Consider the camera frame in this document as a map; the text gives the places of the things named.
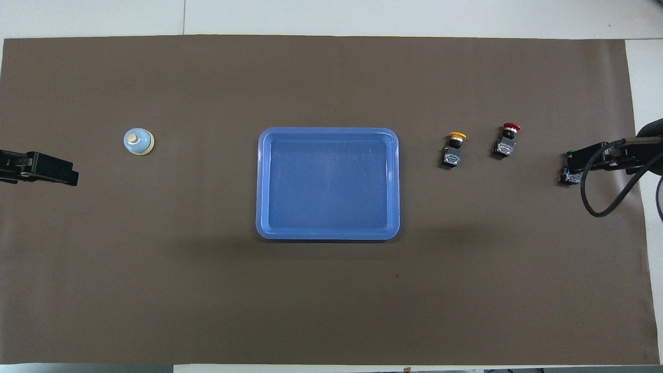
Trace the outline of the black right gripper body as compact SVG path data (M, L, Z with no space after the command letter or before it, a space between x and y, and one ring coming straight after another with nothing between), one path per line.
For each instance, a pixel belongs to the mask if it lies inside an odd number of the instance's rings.
M644 167L648 162L653 164L648 169L650 172L662 176L662 160L654 160L662 152L662 119L645 125L636 137L623 138L616 141L612 146L613 160L610 161L608 170L627 170L627 174L635 173L635 168Z

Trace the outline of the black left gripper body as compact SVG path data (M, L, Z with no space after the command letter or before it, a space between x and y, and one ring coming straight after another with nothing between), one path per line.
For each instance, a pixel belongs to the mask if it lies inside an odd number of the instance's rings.
M17 184L24 167L30 165L26 153L1 150L1 182Z

